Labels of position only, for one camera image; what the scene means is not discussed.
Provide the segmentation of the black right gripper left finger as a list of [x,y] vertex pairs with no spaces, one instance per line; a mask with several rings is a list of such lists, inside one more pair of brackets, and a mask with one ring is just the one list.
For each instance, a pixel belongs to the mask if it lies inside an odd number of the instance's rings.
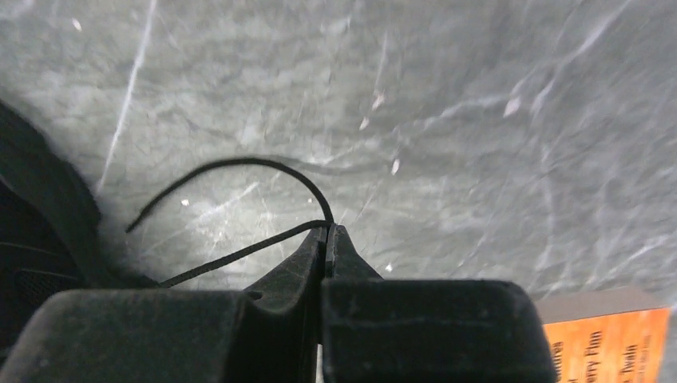
[[312,382],[327,230],[245,290],[67,290],[27,322],[4,382]]

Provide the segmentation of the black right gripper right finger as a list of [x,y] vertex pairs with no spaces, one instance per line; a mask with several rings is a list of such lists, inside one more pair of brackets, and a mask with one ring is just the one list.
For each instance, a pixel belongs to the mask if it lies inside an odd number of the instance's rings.
[[321,289],[327,382],[553,382],[536,307],[517,284],[381,277],[345,227],[327,236]]

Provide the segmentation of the black shoe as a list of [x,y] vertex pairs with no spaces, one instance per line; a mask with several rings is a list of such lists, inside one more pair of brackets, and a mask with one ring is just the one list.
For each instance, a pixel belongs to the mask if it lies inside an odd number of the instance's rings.
[[78,170],[41,129],[1,103],[1,359],[52,295],[158,283],[105,260],[101,212]]

